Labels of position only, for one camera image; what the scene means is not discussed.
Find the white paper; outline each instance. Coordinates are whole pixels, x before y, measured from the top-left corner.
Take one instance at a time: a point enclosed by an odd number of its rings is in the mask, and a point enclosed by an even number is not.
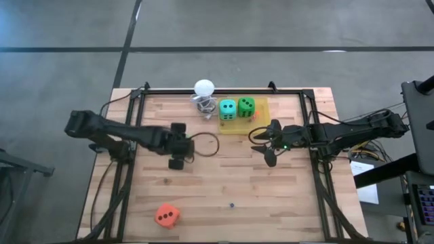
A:
[[[373,168],[373,165],[367,163],[351,161],[351,171],[353,172],[353,176],[356,176]],[[378,204],[378,193],[376,184],[357,189],[357,194],[359,195],[360,201],[363,201],[365,203]]]

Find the orange dice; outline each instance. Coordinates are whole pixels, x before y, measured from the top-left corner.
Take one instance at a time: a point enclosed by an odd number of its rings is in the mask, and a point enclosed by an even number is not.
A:
[[[155,221],[162,227],[171,229],[178,220],[180,212],[174,206],[164,203],[155,213]]]

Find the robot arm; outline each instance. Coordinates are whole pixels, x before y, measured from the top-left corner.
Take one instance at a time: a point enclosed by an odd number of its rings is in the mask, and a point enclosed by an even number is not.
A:
[[[376,138],[400,138],[407,131],[398,114],[385,110],[368,117],[340,124],[314,123],[305,126],[289,125],[281,129],[278,120],[273,119],[267,130],[254,139],[268,140],[271,145],[253,146],[252,149],[263,153],[269,167],[276,166],[275,149],[314,148],[319,160],[333,160],[341,150],[350,148],[367,140]]]
[[[116,141],[109,135],[137,142],[158,155],[172,155],[169,160],[171,169],[182,169],[184,158],[191,158],[195,151],[194,141],[186,138],[184,123],[172,123],[170,128],[153,125],[136,127],[105,119],[89,110],[74,110],[64,131],[70,137],[87,138],[107,148],[112,157],[121,160],[128,157],[130,144]]]

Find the gray floor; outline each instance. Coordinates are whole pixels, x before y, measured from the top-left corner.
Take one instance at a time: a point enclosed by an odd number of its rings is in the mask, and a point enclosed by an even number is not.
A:
[[[134,2],[0,0],[0,47],[122,46]],[[434,45],[433,23],[423,0],[145,0],[132,46],[422,46]],[[0,148],[56,167],[33,179],[17,243],[74,239],[95,156],[63,129],[71,110],[108,100],[120,55],[0,53]],[[130,54],[121,87],[332,87],[346,119],[401,102],[399,84],[433,75],[433,60],[434,52]],[[410,134],[383,144],[393,158],[414,152]],[[399,219],[365,214],[374,239],[405,239]]]

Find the wood plank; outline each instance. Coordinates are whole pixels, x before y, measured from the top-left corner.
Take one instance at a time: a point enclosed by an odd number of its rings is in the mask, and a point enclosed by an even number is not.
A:
[[[331,89],[313,89],[318,110],[337,118]],[[130,91],[114,89],[111,99],[125,96]],[[304,123],[298,96],[259,96],[269,98],[271,118],[279,119],[282,125]],[[127,106],[128,99],[110,104],[106,117],[124,122]],[[321,122],[333,122],[319,117]],[[184,170],[174,171],[167,168],[168,156],[158,156],[139,148],[124,241],[323,241],[307,149],[286,152],[278,158],[276,167],[269,168],[263,155],[250,148],[246,136],[219,134],[218,118],[203,119],[189,102],[189,96],[147,96],[142,124],[168,126],[172,122],[186,123],[188,135],[201,131],[217,134],[220,150],[211,158],[196,156],[193,163],[186,163]],[[212,151],[216,143],[210,138],[198,137],[196,145],[197,150],[206,153]],[[109,163],[108,155],[98,155],[79,237],[90,231],[90,208]],[[333,164],[338,205],[355,228],[367,235],[348,161],[339,159]],[[115,175],[115,166],[112,167],[98,196],[95,223],[110,201]],[[172,230],[154,223],[155,211],[163,203],[180,209],[181,219]],[[332,223],[330,211],[328,219]]]

